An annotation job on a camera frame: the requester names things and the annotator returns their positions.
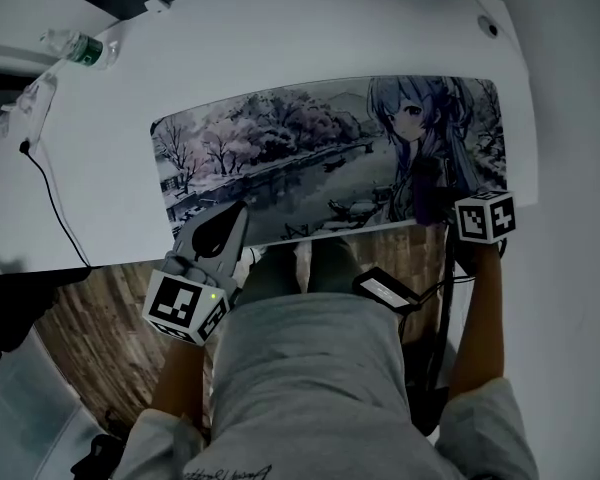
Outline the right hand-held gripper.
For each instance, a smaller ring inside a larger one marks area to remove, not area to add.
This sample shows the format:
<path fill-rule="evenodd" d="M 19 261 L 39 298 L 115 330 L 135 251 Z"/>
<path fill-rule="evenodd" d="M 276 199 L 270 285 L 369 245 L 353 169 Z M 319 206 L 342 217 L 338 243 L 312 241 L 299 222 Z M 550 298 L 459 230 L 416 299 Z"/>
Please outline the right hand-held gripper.
<path fill-rule="evenodd" d="M 461 241 L 494 244 L 517 229 L 515 198 L 509 191 L 488 191 L 455 202 Z"/>

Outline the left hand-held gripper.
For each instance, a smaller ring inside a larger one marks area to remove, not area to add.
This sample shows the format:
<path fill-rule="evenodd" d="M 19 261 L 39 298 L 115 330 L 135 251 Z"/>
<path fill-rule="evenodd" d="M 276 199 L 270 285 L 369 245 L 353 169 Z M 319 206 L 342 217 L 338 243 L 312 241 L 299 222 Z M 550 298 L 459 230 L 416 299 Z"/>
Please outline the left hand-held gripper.
<path fill-rule="evenodd" d="M 243 201 L 216 205 L 189 219 L 151 273 L 142 317 L 165 335 L 205 344 L 238 293 L 233 274 L 248 222 Z"/>

